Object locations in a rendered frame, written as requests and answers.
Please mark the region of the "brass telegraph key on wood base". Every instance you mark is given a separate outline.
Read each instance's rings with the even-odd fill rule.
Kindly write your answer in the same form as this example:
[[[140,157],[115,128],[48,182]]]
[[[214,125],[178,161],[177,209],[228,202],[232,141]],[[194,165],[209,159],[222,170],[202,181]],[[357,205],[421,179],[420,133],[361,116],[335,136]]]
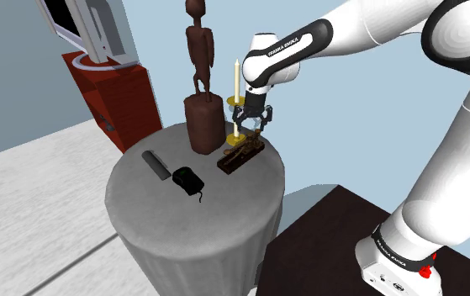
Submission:
[[[260,129],[254,132],[240,143],[230,149],[224,150],[224,156],[217,161],[217,167],[230,175],[236,169],[247,163],[253,156],[257,155],[265,148],[265,143],[260,140]]]

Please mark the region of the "round grey covered table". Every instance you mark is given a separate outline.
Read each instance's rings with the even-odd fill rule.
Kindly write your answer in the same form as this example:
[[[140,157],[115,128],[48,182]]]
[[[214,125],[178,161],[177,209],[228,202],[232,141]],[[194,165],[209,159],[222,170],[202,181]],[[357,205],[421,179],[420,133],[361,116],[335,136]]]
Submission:
[[[285,190],[283,161],[270,142],[230,175],[217,167],[227,145],[200,155],[185,124],[130,147],[105,193],[109,219],[159,296],[247,296],[276,236]],[[188,196],[162,181],[141,154],[152,151],[173,174],[190,167],[204,182]]]

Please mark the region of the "brown wooden figure statue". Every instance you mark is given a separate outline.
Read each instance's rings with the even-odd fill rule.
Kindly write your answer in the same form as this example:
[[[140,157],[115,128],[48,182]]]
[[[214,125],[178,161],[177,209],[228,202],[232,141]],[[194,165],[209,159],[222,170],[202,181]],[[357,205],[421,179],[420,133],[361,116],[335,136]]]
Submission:
[[[195,93],[184,99],[187,133],[193,151],[208,155],[226,140],[223,99],[210,90],[214,35],[201,23],[206,14],[205,0],[185,0],[185,10],[193,19],[185,34],[189,58],[195,69]]]

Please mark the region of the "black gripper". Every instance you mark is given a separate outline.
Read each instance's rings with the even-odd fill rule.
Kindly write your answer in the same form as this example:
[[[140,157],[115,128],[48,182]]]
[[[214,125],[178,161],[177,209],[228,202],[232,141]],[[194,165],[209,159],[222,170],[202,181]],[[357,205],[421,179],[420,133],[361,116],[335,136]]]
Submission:
[[[232,119],[234,122],[234,134],[238,135],[241,131],[243,121],[247,118],[260,118],[259,130],[263,131],[265,126],[272,121],[273,108],[266,105],[267,95],[254,94],[246,91],[244,107],[240,105],[234,106]]]

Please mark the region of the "dark robot stand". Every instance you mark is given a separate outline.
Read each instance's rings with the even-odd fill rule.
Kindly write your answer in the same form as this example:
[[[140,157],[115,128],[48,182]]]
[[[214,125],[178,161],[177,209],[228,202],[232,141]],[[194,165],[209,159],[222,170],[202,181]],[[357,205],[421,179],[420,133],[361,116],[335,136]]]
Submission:
[[[388,216],[336,186],[268,244],[256,296],[383,296],[362,280],[355,246]],[[435,267],[443,296],[470,296],[470,259],[443,247]]]

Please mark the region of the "grey monitor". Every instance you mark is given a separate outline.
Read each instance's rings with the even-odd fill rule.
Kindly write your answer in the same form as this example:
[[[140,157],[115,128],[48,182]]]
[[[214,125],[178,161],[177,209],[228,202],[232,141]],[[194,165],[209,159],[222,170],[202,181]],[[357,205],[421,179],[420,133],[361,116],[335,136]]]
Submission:
[[[82,50],[72,65],[113,71],[138,65],[123,0],[35,0],[52,33]]]

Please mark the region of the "red wooden cabinet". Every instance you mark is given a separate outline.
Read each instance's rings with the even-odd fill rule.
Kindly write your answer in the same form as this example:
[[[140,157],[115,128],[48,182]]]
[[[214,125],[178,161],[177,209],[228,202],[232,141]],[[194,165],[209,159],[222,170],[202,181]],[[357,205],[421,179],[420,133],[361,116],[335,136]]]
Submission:
[[[125,152],[162,129],[148,71],[114,60],[93,63],[82,51],[62,56],[97,126]]]

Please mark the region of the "grey remote control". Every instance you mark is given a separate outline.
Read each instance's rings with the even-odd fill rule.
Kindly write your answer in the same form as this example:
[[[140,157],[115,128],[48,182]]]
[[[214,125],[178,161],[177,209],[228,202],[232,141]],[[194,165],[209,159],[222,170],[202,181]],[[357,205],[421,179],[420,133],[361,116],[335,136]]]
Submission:
[[[168,179],[172,175],[152,151],[144,151],[141,154],[141,156],[142,156],[143,160],[149,165],[151,170],[162,181]]]

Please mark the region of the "white candle in gold holder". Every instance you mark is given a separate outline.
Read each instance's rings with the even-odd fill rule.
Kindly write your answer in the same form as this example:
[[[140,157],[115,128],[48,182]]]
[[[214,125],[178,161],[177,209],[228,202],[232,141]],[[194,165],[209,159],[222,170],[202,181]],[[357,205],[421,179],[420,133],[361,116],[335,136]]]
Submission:
[[[240,105],[240,63],[239,60],[235,61],[234,64],[234,95],[227,99],[227,103],[231,107],[237,107]],[[227,142],[235,146],[240,141],[245,139],[244,135],[240,134],[238,130],[238,124],[233,123],[233,132],[227,136]]]

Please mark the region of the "black computer mouse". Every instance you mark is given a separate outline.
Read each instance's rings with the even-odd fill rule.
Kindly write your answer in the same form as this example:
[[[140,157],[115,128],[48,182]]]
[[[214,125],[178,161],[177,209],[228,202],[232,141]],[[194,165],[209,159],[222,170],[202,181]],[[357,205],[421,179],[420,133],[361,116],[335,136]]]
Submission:
[[[180,186],[188,196],[199,194],[198,201],[202,202],[204,182],[190,167],[183,166],[176,169],[172,174],[172,181]]]

